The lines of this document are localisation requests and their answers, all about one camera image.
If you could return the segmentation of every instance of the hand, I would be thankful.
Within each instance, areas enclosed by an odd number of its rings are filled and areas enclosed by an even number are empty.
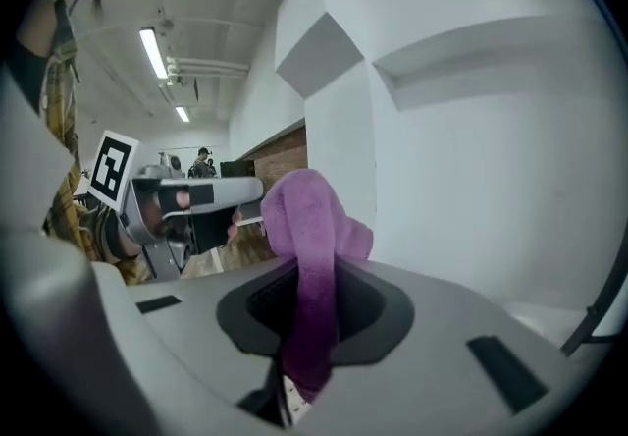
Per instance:
[[[177,205],[181,209],[189,209],[189,193],[185,191],[177,192]],[[161,209],[155,200],[147,200],[142,204],[141,215],[144,220],[144,225],[146,225],[146,228],[148,228],[151,233],[158,237],[163,235],[164,223]],[[236,223],[242,221],[242,214],[236,211],[232,217],[232,221],[233,223],[227,229],[227,243],[230,243],[237,235]],[[123,249],[128,256],[136,256],[141,252],[139,245],[133,243],[124,233],[121,232],[120,238]]]

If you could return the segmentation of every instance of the wooden floor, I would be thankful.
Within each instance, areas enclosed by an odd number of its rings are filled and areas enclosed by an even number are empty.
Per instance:
[[[225,270],[246,268],[277,257],[271,251],[268,239],[255,224],[239,227],[235,239],[225,247],[220,247],[218,255]],[[189,260],[183,271],[183,277],[191,279],[215,273],[217,270],[211,252],[208,251]]]

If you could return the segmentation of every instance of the folded cloth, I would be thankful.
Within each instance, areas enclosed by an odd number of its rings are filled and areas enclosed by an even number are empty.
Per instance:
[[[337,342],[334,256],[367,259],[373,232],[347,217],[334,189],[310,169],[283,176],[261,209],[273,252],[298,262],[296,310],[282,344],[282,367],[311,403],[330,377],[329,356]]]

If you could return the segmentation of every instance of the finger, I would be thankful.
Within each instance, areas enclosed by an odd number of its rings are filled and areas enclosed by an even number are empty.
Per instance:
[[[227,237],[229,239],[228,242],[230,242],[236,235],[237,235],[237,226],[230,225],[229,228],[227,229]]]
[[[181,209],[189,209],[189,193],[186,191],[177,191],[177,205]]]

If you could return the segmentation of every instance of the purple towel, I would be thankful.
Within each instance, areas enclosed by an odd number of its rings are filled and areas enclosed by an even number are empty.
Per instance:
[[[334,256],[367,259],[373,232],[344,214],[336,192],[317,171],[293,171],[262,201],[273,252],[299,267],[292,332],[282,347],[284,374],[312,402],[330,377],[337,341]]]

